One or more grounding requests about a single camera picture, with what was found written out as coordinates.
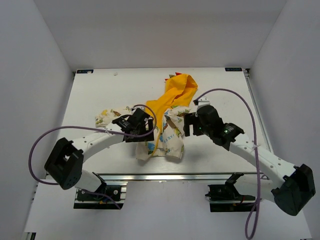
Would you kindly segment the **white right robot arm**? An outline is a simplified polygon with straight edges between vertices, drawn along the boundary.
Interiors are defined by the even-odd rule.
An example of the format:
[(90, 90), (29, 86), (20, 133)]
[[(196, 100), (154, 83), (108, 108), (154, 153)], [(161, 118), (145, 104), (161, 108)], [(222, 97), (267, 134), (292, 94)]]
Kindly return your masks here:
[(207, 104), (184, 116), (185, 136), (206, 135), (212, 142), (245, 159), (269, 177), (260, 185), (258, 198), (274, 202), (283, 212), (296, 216), (316, 194), (312, 169), (296, 166), (261, 146), (233, 123), (224, 123), (217, 110)]

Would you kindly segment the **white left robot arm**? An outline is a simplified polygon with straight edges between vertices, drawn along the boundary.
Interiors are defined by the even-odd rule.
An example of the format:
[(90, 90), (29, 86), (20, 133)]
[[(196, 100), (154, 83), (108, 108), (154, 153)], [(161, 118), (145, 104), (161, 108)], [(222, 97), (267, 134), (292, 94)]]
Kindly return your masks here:
[(133, 122), (119, 117), (90, 135), (74, 140), (63, 137), (53, 147), (44, 169), (63, 190), (75, 187), (99, 200), (105, 196), (107, 184), (98, 174), (84, 170), (84, 162), (112, 145), (153, 140), (153, 127), (151, 117)]

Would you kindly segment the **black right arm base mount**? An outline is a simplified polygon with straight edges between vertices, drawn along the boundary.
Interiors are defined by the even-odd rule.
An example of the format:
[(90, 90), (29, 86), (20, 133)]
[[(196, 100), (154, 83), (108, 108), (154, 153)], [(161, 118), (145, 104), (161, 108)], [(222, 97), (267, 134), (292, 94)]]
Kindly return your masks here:
[(235, 184), (243, 173), (233, 173), (224, 184), (208, 185), (208, 193), (205, 195), (209, 201), (211, 213), (244, 213), (250, 212), (256, 198), (252, 195), (243, 195), (238, 192)]

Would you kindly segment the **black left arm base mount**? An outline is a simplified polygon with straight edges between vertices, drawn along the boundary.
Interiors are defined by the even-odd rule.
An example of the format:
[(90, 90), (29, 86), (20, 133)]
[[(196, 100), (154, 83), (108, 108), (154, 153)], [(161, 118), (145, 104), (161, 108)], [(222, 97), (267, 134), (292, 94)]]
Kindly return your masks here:
[(79, 210), (121, 210), (127, 193), (127, 182), (107, 181), (97, 193), (78, 188), (73, 208)]

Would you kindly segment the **yellow dinosaur print kids jacket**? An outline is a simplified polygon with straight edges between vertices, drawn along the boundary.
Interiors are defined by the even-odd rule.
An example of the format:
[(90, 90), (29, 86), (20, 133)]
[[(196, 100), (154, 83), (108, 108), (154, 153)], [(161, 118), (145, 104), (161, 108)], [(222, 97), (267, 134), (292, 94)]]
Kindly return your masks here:
[(164, 94), (146, 105), (156, 114), (157, 124), (154, 140), (139, 142), (136, 158), (148, 160), (152, 157), (181, 159), (184, 153), (184, 115), (191, 112), (189, 107), (198, 85), (186, 73), (176, 73), (165, 80)]

